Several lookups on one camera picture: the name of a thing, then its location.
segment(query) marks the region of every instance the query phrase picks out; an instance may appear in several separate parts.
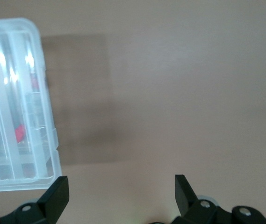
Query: metal bolt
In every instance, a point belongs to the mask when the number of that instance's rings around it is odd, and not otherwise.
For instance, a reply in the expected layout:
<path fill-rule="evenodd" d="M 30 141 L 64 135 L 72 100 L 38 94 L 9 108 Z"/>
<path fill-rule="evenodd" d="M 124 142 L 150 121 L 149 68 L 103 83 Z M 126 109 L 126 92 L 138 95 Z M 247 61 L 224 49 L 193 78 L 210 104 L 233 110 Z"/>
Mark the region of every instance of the metal bolt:
<path fill-rule="evenodd" d="M 247 208 L 240 208 L 239 211 L 245 216 L 251 216 L 251 212 Z"/>
<path fill-rule="evenodd" d="M 31 209 L 31 205 L 26 205 L 22 208 L 22 211 L 28 211 Z"/>
<path fill-rule="evenodd" d="M 210 205 L 207 201 L 202 201 L 202 202 L 200 202 L 200 205 L 201 205 L 202 207 L 204 207 L 204 208 L 209 208 L 209 207 L 211 207 L 211 205 Z"/>

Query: silver screw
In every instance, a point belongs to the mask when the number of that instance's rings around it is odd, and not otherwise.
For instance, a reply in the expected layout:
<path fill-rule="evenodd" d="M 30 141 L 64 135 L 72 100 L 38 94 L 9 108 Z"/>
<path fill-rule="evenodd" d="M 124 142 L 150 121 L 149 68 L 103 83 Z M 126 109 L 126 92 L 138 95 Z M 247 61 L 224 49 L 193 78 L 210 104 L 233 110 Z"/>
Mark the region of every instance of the silver screw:
<path fill-rule="evenodd" d="M 207 201 L 202 201 L 202 202 L 200 202 L 200 205 L 201 205 L 202 207 L 204 207 L 204 208 L 209 208 L 209 207 L 211 207 L 211 205 L 210 205 Z"/>
<path fill-rule="evenodd" d="M 239 211 L 245 216 L 251 216 L 251 212 L 247 208 L 240 208 Z"/>
<path fill-rule="evenodd" d="M 28 211 L 31 209 L 31 205 L 26 205 L 25 207 L 22 208 L 22 211 Z"/>

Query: container lid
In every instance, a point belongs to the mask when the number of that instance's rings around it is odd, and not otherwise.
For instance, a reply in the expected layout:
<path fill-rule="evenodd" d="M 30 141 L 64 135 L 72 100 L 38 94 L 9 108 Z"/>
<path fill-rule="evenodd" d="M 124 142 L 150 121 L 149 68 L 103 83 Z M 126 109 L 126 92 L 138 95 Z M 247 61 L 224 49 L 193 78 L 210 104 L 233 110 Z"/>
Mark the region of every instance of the container lid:
<path fill-rule="evenodd" d="M 36 26 L 0 20 L 0 191 L 46 189 L 61 175 Z"/>

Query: black object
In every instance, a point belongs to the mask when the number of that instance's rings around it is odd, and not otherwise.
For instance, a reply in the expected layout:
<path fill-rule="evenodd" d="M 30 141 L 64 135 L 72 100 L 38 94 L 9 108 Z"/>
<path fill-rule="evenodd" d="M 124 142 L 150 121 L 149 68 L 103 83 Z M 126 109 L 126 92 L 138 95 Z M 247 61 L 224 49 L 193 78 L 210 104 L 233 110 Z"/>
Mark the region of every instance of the black object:
<path fill-rule="evenodd" d="M 0 217 L 0 224 L 55 224 L 69 201 L 67 176 L 60 176 L 36 203 L 26 203 Z"/>
<path fill-rule="evenodd" d="M 181 216 L 172 224 L 266 224 L 254 208 L 237 206 L 229 213 L 211 201 L 199 200 L 184 175 L 175 176 L 175 200 Z"/>

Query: table surface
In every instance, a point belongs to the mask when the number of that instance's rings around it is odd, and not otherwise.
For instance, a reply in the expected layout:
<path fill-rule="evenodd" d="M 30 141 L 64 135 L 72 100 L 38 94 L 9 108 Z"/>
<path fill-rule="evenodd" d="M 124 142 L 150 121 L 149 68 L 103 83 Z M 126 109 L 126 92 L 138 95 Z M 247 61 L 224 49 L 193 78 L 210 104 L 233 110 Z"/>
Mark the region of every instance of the table surface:
<path fill-rule="evenodd" d="M 9 17 L 42 36 L 58 224 L 170 223 L 175 174 L 266 216 L 266 1 L 0 1 Z M 0 214 L 43 192 L 0 192 Z"/>

